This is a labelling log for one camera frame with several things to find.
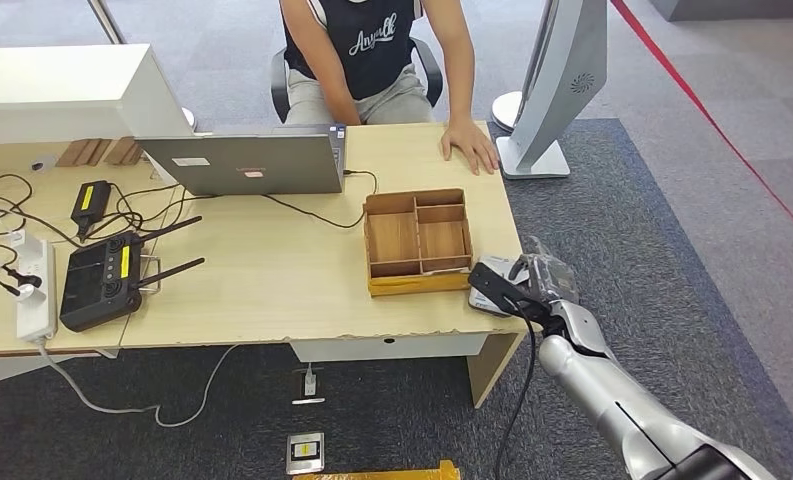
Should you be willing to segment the person's left hand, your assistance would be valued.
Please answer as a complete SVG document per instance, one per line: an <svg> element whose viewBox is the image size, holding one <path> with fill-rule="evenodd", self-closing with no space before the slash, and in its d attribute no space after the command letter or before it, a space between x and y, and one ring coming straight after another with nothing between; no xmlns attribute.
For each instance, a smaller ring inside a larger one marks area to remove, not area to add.
<svg viewBox="0 0 793 480"><path fill-rule="evenodd" d="M459 150L474 175L481 169L488 174L499 169L499 157L490 138L469 117L449 120L441 137L441 148L445 161L452 158L455 149Z"/></svg>

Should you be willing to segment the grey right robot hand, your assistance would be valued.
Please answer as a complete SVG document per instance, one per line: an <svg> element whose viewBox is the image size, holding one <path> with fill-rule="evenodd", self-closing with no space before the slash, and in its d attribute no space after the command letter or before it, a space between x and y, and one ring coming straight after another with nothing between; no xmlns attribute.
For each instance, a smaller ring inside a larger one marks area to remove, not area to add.
<svg viewBox="0 0 793 480"><path fill-rule="evenodd" d="M536 236L529 236L527 250L514 261L507 280L527 297L542 303L555 300L580 301L574 270L552 254Z"/></svg>

